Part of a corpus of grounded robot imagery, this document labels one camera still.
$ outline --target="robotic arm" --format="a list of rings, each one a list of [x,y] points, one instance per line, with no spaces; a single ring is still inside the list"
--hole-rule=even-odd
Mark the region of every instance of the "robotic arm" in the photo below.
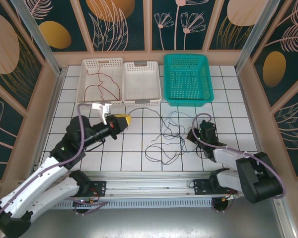
[[[109,112],[109,106],[108,103],[93,104],[93,108],[98,110],[102,121],[97,125],[91,126],[88,118],[82,116],[85,135],[84,149],[96,142],[104,143],[107,136],[117,139],[117,135],[130,124],[131,116],[129,115],[110,115],[105,118]],[[15,191],[0,200],[0,210],[9,204],[0,214],[0,229],[7,238],[20,237],[29,229],[31,223],[55,204],[77,193],[85,194],[88,191],[90,179],[81,171],[70,173],[69,177],[60,184],[48,189],[55,180],[68,173],[85,156],[84,151],[70,163],[56,166],[42,173],[52,165],[73,158],[79,151],[81,131],[78,117],[71,120],[66,131],[62,140],[55,146],[50,156],[38,170]],[[33,178],[36,179],[30,185],[25,186]],[[10,203],[11,198],[22,189],[23,191]]]
[[[223,188],[231,188],[243,192],[245,198],[252,204],[283,193],[280,180],[263,164],[274,172],[275,168],[267,154],[260,152],[254,156],[263,163],[245,156],[239,151],[227,149],[225,144],[219,143],[216,136],[216,126],[211,122],[202,121],[200,130],[194,129],[199,142],[193,132],[188,133],[188,139],[204,151],[205,156],[213,162],[228,166],[228,168],[213,171],[209,178],[209,186],[216,193]]]

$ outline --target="white basket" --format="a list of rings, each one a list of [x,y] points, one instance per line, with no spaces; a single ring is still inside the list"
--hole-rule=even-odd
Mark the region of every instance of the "white basket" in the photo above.
[[[109,101],[112,103],[113,107],[121,107],[123,105],[123,63],[123,58],[84,59],[81,63],[76,103],[98,103],[101,101]],[[119,87],[113,83],[111,78],[104,74],[110,76]],[[116,100],[113,95],[102,87],[91,86],[99,85],[101,83],[99,79],[103,81],[101,86],[106,88],[120,100]],[[103,99],[101,98],[100,89],[103,93]]]
[[[158,62],[124,63],[123,100],[126,107],[142,108],[160,105],[161,88]]]

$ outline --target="yellow object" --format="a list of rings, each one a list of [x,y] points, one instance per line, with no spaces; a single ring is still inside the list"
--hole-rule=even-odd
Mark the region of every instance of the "yellow object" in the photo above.
[[[0,73],[9,74],[19,62],[18,35],[11,24],[0,15]]]
[[[267,0],[230,0],[227,16],[236,26],[252,26],[257,22]]]
[[[71,35],[64,26],[55,21],[45,21],[39,25],[47,43],[57,49],[64,49],[71,45]]]
[[[263,68],[264,82],[268,87],[277,86],[286,71],[286,59],[278,51],[271,52],[265,59]]]
[[[130,125],[131,123],[131,115],[126,115],[126,114],[116,114],[115,117],[117,118],[126,118],[126,121],[127,121],[127,125]]]
[[[135,9],[135,0],[86,0],[86,3],[89,9],[94,13],[95,16],[104,20],[104,21],[118,21],[119,17],[115,17],[115,8],[112,5],[112,2],[119,10],[121,10],[125,18],[129,17]]]

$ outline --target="white grid floor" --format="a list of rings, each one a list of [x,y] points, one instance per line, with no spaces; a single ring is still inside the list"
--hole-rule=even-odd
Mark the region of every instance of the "white grid floor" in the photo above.
[[[70,65],[62,87],[57,108],[54,112],[52,125],[42,153],[42,160],[49,156],[49,152],[62,139],[69,125],[71,118],[77,116],[75,107],[75,97],[79,80],[80,65]],[[185,127],[185,131],[179,127],[172,128],[173,133],[181,131],[187,134],[193,117],[199,113],[209,113],[214,118],[218,132],[219,141],[228,146],[256,153],[257,148],[252,134],[252,129],[246,112],[244,100],[233,66],[210,66],[214,101],[205,104],[203,107],[170,107],[164,99],[163,89],[163,66],[160,66],[160,81],[163,99],[160,107],[152,108],[163,117],[172,111],[174,120]],[[134,108],[112,108],[112,114],[128,114]],[[90,124],[100,122],[97,112],[82,110],[84,116],[89,117]],[[84,171],[213,171],[223,168],[222,164],[213,163],[208,159],[201,159],[196,155],[195,145],[186,141],[187,151],[174,163],[163,165],[161,162],[151,162],[145,157],[145,149],[153,144],[152,140],[160,134],[160,119],[158,115],[149,110],[136,110],[132,112],[131,125],[124,133],[118,135],[117,140],[107,138],[103,146],[86,152],[83,158],[72,170]],[[159,138],[161,143],[165,142],[163,137]],[[175,138],[167,143],[177,144],[161,145],[167,154],[172,156],[175,152],[180,152],[180,139]],[[150,148],[148,155],[159,160],[167,160],[166,156],[157,148]]]

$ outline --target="teal plastic basket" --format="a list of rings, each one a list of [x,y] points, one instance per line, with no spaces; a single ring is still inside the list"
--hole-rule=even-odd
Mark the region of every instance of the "teal plastic basket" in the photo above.
[[[170,106],[201,107],[214,99],[206,56],[168,54],[164,57],[164,96]]]

